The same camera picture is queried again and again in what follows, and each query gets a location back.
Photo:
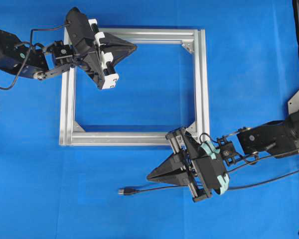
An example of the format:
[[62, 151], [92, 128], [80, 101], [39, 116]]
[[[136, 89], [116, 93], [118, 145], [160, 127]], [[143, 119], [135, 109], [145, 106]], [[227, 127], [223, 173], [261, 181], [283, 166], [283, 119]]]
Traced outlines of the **right black teal gripper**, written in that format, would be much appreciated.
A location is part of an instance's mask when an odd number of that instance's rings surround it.
[[194, 202], [211, 198], [213, 191], [222, 195], [228, 190], [230, 177], [220, 153], [211, 142], [198, 143], [183, 127], [170, 131], [165, 138], [173, 154], [155, 168], [147, 180], [185, 185]]

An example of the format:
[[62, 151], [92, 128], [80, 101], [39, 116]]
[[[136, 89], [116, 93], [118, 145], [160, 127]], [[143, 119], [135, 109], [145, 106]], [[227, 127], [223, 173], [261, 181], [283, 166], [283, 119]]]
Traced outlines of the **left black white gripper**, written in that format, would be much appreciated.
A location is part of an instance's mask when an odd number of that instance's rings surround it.
[[[119, 75], [114, 67], [137, 50], [131, 42], [98, 29], [96, 19], [89, 20], [77, 7], [66, 15], [66, 30], [74, 51], [74, 63], [100, 90], [116, 86]], [[100, 50], [104, 46], [106, 53]]]

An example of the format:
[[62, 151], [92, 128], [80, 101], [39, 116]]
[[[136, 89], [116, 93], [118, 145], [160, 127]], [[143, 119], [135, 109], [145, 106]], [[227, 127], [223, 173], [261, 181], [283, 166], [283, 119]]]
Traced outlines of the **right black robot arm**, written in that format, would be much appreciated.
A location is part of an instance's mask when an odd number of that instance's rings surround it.
[[238, 161], [246, 165], [257, 163], [260, 152], [275, 158], [299, 154], [299, 110], [285, 120], [270, 121], [258, 127], [244, 127], [234, 135], [244, 154], [239, 154], [233, 142], [224, 135], [217, 140], [195, 140], [184, 127], [166, 134], [173, 153], [148, 176], [158, 183], [187, 186], [195, 202], [210, 198], [212, 192], [224, 194], [229, 188], [227, 167]]

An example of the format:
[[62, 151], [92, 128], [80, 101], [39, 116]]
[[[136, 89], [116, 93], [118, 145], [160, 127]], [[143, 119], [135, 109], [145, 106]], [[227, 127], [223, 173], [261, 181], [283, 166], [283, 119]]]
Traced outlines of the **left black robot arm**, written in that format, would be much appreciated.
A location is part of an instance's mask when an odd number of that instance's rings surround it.
[[97, 21], [89, 22], [77, 7], [69, 10], [60, 27], [67, 30], [69, 44], [60, 40], [44, 46], [32, 39], [21, 41], [16, 35], [0, 30], [0, 70], [16, 79], [42, 81], [78, 67], [98, 89], [115, 87], [119, 79], [115, 66], [134, 53], [137, 46], [100, 31]]

